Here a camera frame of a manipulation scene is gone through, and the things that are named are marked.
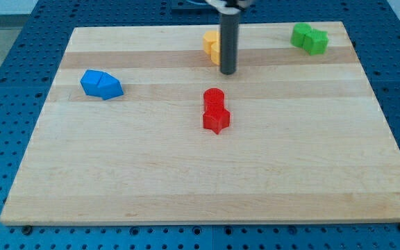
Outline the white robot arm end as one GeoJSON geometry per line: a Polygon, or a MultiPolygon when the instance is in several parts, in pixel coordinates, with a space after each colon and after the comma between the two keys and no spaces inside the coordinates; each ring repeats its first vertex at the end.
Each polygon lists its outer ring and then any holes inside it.
{"type": "Polygon", "coordinates": [[[205,0],[207,4],[225,15],[236,15],[250,7],[255,0],[205,0]]]}

